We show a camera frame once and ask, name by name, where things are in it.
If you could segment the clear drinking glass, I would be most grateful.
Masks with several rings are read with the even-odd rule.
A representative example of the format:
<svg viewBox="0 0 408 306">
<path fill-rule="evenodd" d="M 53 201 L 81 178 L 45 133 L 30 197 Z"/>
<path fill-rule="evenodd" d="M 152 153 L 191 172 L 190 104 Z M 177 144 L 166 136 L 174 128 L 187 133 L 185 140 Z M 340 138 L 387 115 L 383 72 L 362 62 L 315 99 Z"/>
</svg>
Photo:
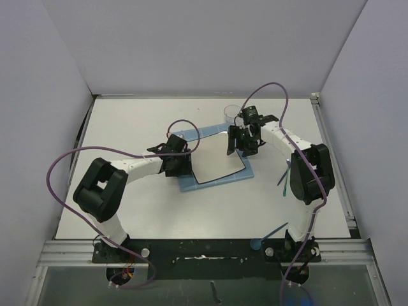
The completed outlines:
<svg viewBox="0 0 408 306">
<path fill-rule="evenodd" d="M 228 124 L 234 124 L 234 120 L 240 112 L 240 107 L 238 105 L 228 105 L 224 108 L 224 121 Z"/>
</svg>

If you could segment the blue grid placemat cloth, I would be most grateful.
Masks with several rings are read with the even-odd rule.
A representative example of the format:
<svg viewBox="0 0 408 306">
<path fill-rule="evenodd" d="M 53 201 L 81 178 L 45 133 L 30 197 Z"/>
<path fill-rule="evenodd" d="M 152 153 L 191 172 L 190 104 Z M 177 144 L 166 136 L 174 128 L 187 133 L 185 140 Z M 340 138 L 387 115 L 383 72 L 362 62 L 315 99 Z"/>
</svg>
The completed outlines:
<svg viewBox="0 0 408 306">
<path fill-rule="evenodd" d="M 197 149 L 200 144 L 200 140 L 202 138 L 211 136 L 211 135 L 215 135 L 223 131 L 228 132 L 229 126 L 230 124 L 223 123 L 223 124 L 218 124 L 214 126 L 200 127 L 198 129 L 178 131 L 178 132 L 175 132 L 174 134 L 186 140 L 188 142 L 189 149 Z M 245 165 L 244 170 L 236 174 L 217 179 L 213 182 L 208 182 L 206 184 L 197 183 L 193 173 L 191 175 L 183 175 L 183 176 L 178 177 L 178 184 L 179 184 L 180 190 L 182 192 L 194 191 L 194 190 L 203 189 L 206 187 L 213 187 L 213 186 L 218 186 L 221 184 L 228 184 L 228 183 L 237 182 L 240 180 L 253 178 L 254 173 L 253 173 L 253 170 L 251 168 L 251 164 L 248 158 L 243 157 L 241 151 L 239 150 L 236 150 L 236 151 L 238 152 L 238 155 L 241 157 L 241 160 L 244 162 L 244 165 Z"/>
</svg>

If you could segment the square white plate dark rim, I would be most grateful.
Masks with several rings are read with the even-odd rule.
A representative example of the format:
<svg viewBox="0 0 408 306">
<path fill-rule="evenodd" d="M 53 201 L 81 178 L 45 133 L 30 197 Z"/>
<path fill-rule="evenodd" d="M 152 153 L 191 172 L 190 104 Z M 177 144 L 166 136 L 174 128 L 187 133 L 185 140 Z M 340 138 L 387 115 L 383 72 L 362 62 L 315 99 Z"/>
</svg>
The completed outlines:
<svg viewBox="0 0 408 306">
<path fill-rule="evenodd" d="M 228 133 L 226 131 L 204 137 L 191 154 L 193 175 L 199 184 L 206 184 L 245 169 L 237 151 L 227 155 Z"/>
</svg>

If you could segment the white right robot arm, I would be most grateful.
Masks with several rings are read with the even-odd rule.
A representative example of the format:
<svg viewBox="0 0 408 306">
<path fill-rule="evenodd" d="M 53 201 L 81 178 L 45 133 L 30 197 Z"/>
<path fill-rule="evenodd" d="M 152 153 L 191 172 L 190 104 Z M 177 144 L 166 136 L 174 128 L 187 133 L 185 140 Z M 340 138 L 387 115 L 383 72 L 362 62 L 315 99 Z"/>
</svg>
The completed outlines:
<svg viewBox="0 0 408 306">
<path fill-rule="evenodd" d="M 253 156 L 268 143 L 289 159 L 289 186 L 300 203 L 302 218 L 291 221 L 288 234 L 292 240 L 284 244 L 284 253 L 297 261 L 307 252 L 305 239 L 312 238 L 319 203 L 335 187 L 335 176 L 328 147 L 313 144 L 284 128 L 274 115 L 260 115 L 255 106 L 238 112 L 243 124 L 232 124 L 228 128 L 227 155 L 239 150 L 244 157 Z"/>
</svg>

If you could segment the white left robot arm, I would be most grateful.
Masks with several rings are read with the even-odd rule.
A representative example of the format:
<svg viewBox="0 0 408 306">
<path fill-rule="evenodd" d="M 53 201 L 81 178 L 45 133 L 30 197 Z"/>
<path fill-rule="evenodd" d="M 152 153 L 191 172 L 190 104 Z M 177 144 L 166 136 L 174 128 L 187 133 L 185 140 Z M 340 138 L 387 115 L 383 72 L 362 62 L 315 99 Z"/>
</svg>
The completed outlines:
<svg viewBox="0 0 408 306">
<path fill-rule="evenodd" d="M 128 234 L 117 211 L 125 187 L 148 175 L 164 173 L 179 177 L 192 173 L 191 154 L 187 141 L 170 135 L 167 142 L 147 149 L 141 157 L 107 161 L 93 160 L 73 194 L 73 201 L 92 220 L 108 244 L 107 254 L 116 262 L 128 258 Z"/>
</svg>

